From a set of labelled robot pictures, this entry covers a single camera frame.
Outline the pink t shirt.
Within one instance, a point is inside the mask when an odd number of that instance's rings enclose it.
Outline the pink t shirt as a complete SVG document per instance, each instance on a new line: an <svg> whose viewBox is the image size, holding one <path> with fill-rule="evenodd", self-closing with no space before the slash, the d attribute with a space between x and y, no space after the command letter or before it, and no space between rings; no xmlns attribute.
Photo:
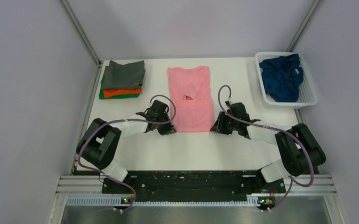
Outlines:
<svg viewBox="0 0 359 224"><path fill-rule="evenodd" d="M176 107L172 124L179 133L209 132L214 124L210 69L168 68L170 99Z"/></svg>

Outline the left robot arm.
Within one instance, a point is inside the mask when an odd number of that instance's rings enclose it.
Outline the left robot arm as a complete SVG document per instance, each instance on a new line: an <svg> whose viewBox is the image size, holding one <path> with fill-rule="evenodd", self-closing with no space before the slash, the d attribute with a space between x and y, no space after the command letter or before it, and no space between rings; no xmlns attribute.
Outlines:
<svg viewBox="0 0 359 224"><path fill-rule="evenodd" d="M77 145L78 159L91 164L85 168L114 179L113 187L118 192L129 191L131 180L127 177L128 171L115 159L119 141L154 130L162 136L176 133L168 112L167 104L154 100L145 111L137 112L129 118L111 122L94 119Z"/></svg>

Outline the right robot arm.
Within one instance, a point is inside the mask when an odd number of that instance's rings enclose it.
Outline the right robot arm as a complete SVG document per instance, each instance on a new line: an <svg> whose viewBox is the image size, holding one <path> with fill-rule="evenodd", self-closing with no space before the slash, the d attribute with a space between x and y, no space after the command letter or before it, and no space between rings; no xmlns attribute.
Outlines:
<svg viewBox="0 0 359 224"><path fill-rule="evenodd" d="M219 113L210 131L230 135L237 132L249 140L259 140L276 146L280 159L260 169L255 179L260 192L268 192L274 181L311 172L326 162L326 155L310 129L303 123L280 126L251 119L243 103L226 102L228 109Z"/></svg>

